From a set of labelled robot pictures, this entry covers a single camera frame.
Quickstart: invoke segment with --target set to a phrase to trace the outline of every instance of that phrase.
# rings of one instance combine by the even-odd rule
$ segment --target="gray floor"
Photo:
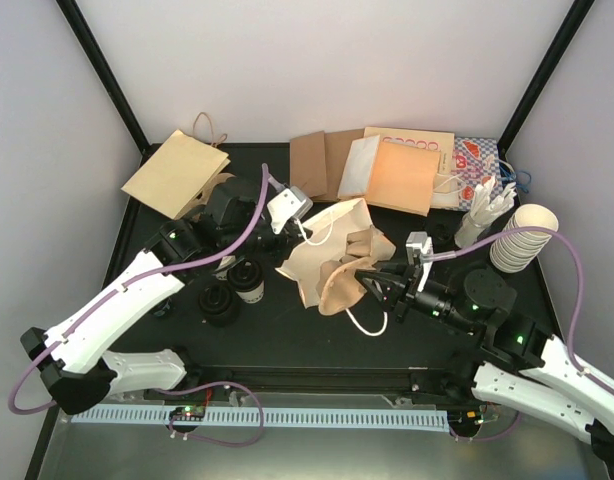
[[[501,425],[486,428],[484,435]],[[204,433],[238,440],[250,431]],[[456,443],[426,432],[269,428],[243,449],[172,440],[164,427],[62,423],[41,479],[606,479],[589,453],[569,435],[531,419],[492,443]]]

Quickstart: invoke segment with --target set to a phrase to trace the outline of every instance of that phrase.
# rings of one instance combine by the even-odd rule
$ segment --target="black frame post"
[[[578,31],[578,27],[583,23],[594,1],[595,0],[574,0],[569,12],[567,12],[565,20],[563,20],[556,36],[547,49],[547,53],[545,53],[543,60],[540,62],[538,70],[536,70],[534,77],[531,79],[531,82],[529,82],[529,86],[516,107],[516,111],[509,120],[507,127],[505,127],[505,131],[500,137],[500,140],[498,140],[498,150],[501,155],[505,156],[507,154],[507,150],[509,150],[520,128],[523,126],[523,123],[525,123],[529,112],[534,108],[536,100],[538,100],[543,88],[545,88],[551,74],[554,73],[558,62],[560,62],[567,47],[569,47],[571,40]]]
[[[75,0],[56,0],[56,3],[62,10],[63,15],[67,19],[71,29],[74,31],[74,34],[76,35],[81,47],[83,47],[83,50],[85,51],[87,58],[89,58],[92,67],[94,67],[94,70],[96,70],[98,78],[109,94],[109,98],[111,98],[111,101],[114,102],[114,106],[116,107],[116,110],[118,110],[118,114],[123,119],[123,122],[125,122],[125,126],[127,127],[127,130],[129,130],[134,142],[136,142],[138,150],[140,150],[140,153],[144,155],[149,149],[149,141],[147,140],[143,129],[140,127],[134,112],[129,106],[129,102],[127,102],[125,94],[116,81],[114,72],[112,72],[102,50],[98,46],[98,42],[96,42],[94,34],[89,29],[89,25],[87,25],[87,21],[80,11],[78,4]]]

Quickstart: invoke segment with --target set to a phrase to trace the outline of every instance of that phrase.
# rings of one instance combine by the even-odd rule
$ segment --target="black tabletop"
[[[289,147],[286,144],[232,145],[222,147],[231,159],[228,171],[260,182],[260,165],[265,162],[279,180],[289,178]],[[317,204],[313,213],[325,208]],[[396,257],[405,257],[405,239],[411,231],[433,232],[442,225],[453,233],[461,213],[432,210],[427,218],[370,207],[372,220],[397,246]],[[144,243],[156,232],[165,217],[140,206],[121,264],[128,265]],[[494,230],[504,226],[499,219]],[[487,259],[488,248],[466,258],[436,263],[432,278],[440,282],[474,262]],[[390,321],[386,332],[368,337],[352,324],[346,314],[323,317],[317,308],[305,309],[297,285],[265,267],[265,295],[254,305],[243,305],[239,319],[226,328],[202,323],[197,296],[202,282],[193,282],[172,297],[174,313],[165,319],[147,314],[113,346],[121,352],[158,351],[184,346],[204,366],[309,368],[309,369],[409,369],[442,368],[449,357],[473,340],[450,335],[433,320],[410,313],[403,324]],[[518,291],[517,311],[553,328],[549,299],[537,265],[507,277]],[[375,331],[382,326],[382,313],[368,295],[353,308],[359,322]]]

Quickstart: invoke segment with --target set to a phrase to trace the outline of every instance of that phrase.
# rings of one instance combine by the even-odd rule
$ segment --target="white wall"
[[[152,141],[383,125],[499,137],[572,0],[81,0]]]
[[[614,377],[614,0],[590,10],[509,159],[533,175],[525,200],[553,209],[582,254],[587,291],[577,352]],[[567,330],[574,271],[551,243],[541,261]]]
[[[7,410],[18,337],[100,289],[138,161],[56,4],[0,2],[0,479],[23,478],[44,418]],[[45,402],[29,383],[20,405]]]

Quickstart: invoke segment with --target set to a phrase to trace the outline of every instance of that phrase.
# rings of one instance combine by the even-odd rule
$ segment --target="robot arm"
[[[614,396],[585,373],[613,389],[614,380],[582,359],[585,372],[571,365],[562,340],[514,312],[516,292],[492,270],[469,272],[452,291],[428,280],[430,262],[423,258],[433,252],[424,232],[412,233],[406,246],[407,264],[378,263],[376,271],[359,270],[356,278],[396,321],[416,310],[449,330],[478,339],[475,350],[460,352],[461,368],[450,369],[450,381],[460,375],[456,384],[468,385],[462,389],[466,395],[551,423],[591,443],[596,455],[614,464]],[[387,293],[374,288],[374,282]]]
[[[114,393],[169,390],[183,380],[185,364],[171,350],[120,354],[108,348],[202,270],[156,273],[135,283],[129,280],[154,269],[208,257],[231,245],[252,221],[256,192],[255,185],[237,177],[216,186],[207,205],[190,212],[189,218],[163,224],[126,270],[82,309],[47,331],[32,328],[22,335],[21,343],[32,359],[58,345],[38,369],[50,395],[66,413],[83,412]],[[311,201],[292,188],[284,189],[268,205],[270,215],[261,216],[234,254],[265,253],[278,263],[301,241],[299,229],[288,220],[304,215]],[[86,321],[69,332],[93,307],[97,308]]]

